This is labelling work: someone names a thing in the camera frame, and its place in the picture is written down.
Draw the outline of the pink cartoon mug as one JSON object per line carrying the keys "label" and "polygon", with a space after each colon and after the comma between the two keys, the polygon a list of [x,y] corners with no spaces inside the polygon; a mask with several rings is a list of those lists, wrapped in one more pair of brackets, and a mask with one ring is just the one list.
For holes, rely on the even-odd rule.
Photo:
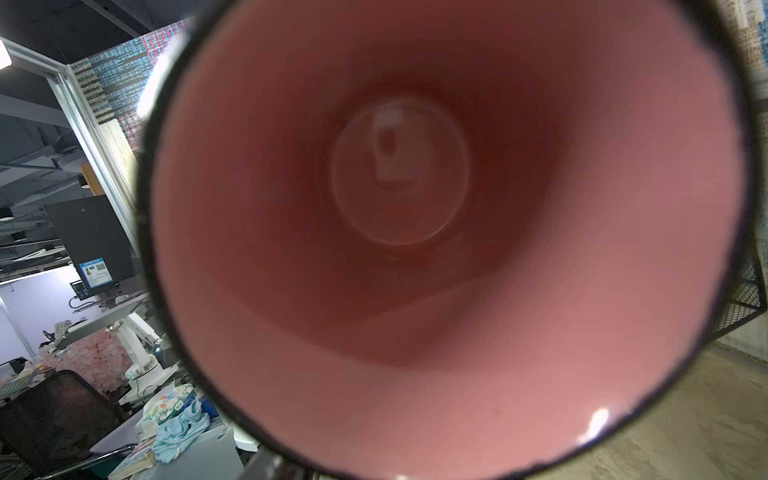
{"label": "pink cartoon mug", "polygon": [[516,479],[621,430],[707,343],[760,200],[709,1],[219,1],[143,140],[184,366],[343,479]]}

